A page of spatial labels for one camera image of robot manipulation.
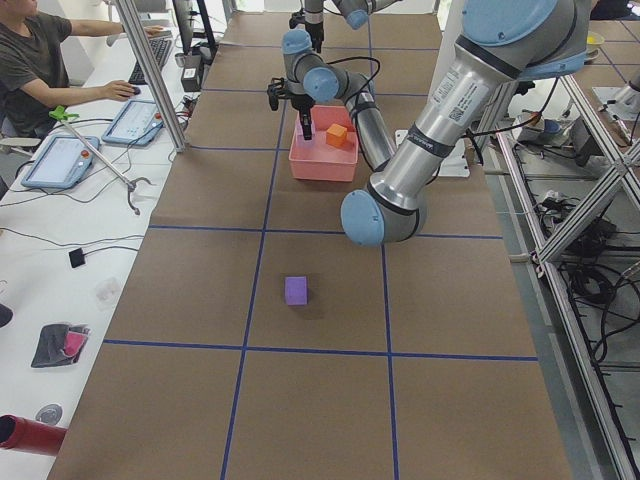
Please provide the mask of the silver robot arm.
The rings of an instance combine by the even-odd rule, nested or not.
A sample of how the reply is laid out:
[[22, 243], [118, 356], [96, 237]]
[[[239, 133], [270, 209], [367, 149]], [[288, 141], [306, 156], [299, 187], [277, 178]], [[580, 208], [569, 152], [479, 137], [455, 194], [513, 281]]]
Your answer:
[[305, 141], [313, 138], [312, 108], [338, 100], [344, 104], [370, 169], [380, 172], [397, 150], [375, 102], [373, 78], [351, 72], [321, 57], [324, 42], [324, 3], [304, 1], [289, 20], [281, 47], [285, 76], [268, 86], [269, 105], [277, 110], [288, 100], [299, 114]]
[[464, 2], [455, 56], [400, 144], [386, 128], [370, 78], [325, 62], [304, 29], [282, 38], [286, 76], [273, 80], [269, 102], [302, 98], [305, 132], [315, 104], [344, 104], [372, 174], [344, 198], [343, 230], [361, 246], [404, 241], [424, 225], [428, 182], [499, 86], [582, 68], [590, 12], [588, 1]]

